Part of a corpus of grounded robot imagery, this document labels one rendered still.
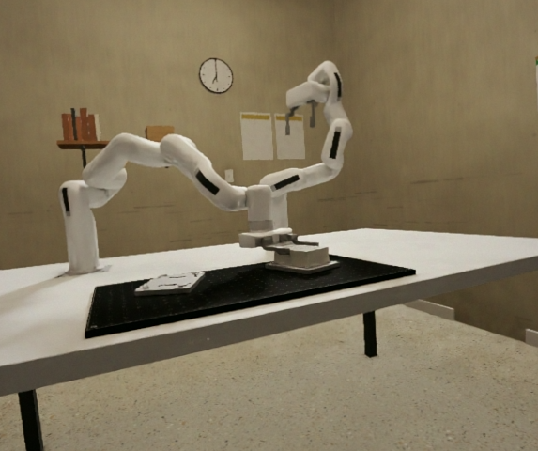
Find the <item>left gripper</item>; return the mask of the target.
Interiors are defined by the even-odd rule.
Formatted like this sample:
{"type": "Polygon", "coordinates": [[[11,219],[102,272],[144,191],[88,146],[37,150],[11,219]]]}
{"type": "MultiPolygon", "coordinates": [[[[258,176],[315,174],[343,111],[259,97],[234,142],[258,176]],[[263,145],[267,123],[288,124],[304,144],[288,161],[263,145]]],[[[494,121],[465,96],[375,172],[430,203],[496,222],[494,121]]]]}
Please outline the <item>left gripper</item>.
{"type": "Polygon", "coordinates": [[[311,104],[312,116],[310,117],[310,127],[315,127],[315,108],[318,102],[315,102],[319,97],[318,82],[307,81],[296,86],[286,92],[286,106],[290,108],[291,113],[285,114],[285,135],[290,135],[289,117],[293,117],[294,111],[299,110],[299,107],[305,104],[311,104]],[[296,107],[297,106],[297,107],[296,107]]]}

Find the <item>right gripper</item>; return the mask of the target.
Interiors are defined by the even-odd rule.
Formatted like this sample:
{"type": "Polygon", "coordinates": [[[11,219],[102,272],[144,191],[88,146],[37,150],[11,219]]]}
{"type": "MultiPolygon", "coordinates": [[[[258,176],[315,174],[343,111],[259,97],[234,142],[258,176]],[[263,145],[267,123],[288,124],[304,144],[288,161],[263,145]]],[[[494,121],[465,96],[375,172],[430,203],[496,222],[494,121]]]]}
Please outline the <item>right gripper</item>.
{"type": "Polygon", "coordinates": [[[249,230],[249,233],[239,234],[240,248],[262,247],[266,251],[275,251],[279,255],[290,255],[288,247],[271,247],[269,245],[292,241],[296,245],[319,246],[319,242],[298,241],[298,234],[292,234],[290,228],[273,228],[268,230],[249,230]]]}

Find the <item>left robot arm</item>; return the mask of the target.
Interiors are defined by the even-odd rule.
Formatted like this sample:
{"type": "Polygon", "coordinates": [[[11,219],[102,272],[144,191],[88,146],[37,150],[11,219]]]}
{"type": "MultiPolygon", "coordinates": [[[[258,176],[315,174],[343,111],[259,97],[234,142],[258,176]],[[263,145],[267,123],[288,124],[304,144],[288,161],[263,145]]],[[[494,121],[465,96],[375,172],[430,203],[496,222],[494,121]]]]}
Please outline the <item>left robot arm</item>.
{"type": "Polygon", "coordinates": [[[273,228],[288,228],[287,193],[311,187],[335,178],[342,169],[342,156],[346,141],[352,136],[352,128],[342,106],[343,82],[335,65],[322,63],[307,79],[319,84],[319,98],[315,102],[326,103],[323,114],[330,126],[321,152],[321,164],[307,168],[290,168],[264,176],[259,185],[271,189],[273,228]],[[330,82],[330,86],[326,83],[330,82]],[[348,137],[349,136],[349,137],[348,137]]]}

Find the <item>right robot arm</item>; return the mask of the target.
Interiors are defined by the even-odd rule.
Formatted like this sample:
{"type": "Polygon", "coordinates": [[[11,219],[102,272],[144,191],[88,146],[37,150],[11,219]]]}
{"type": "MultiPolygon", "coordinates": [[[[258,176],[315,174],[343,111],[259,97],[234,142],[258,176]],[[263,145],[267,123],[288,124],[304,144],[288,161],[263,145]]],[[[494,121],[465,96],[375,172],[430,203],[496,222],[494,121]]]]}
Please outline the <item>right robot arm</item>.
{"type": "Polygon", "coordinates": [[[127,179],[124,167],[128,161],[150,167],[173,165],[219,209],[248,210],[249,230],[268,230],[275,225],[268,185],[232,187],[214,172],[210,160],[185,137],[169,134],[157,144],[121,133],[85,167],[83,181],[65,182],[58,191],[69,256],[69,269],[65,274],[104,269],[99,262],[95,218],[90,208],[101,207],[124,186],[127,179]]]}

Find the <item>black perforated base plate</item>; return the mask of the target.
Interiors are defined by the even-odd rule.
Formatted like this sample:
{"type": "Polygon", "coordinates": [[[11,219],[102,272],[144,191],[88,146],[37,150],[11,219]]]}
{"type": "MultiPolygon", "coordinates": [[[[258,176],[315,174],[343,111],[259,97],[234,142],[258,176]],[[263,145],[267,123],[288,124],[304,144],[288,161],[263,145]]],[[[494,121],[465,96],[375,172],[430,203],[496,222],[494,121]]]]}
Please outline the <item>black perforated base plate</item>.
{"type": "Polygon", "coordinates": [[[354,288],[416,274],[416,269],[329,254],[340,266],[303,274],[266,269],[274,261],[201,271],[190,293],[134,296],[154,278],[95,286],[85,339],[354,288]]]}

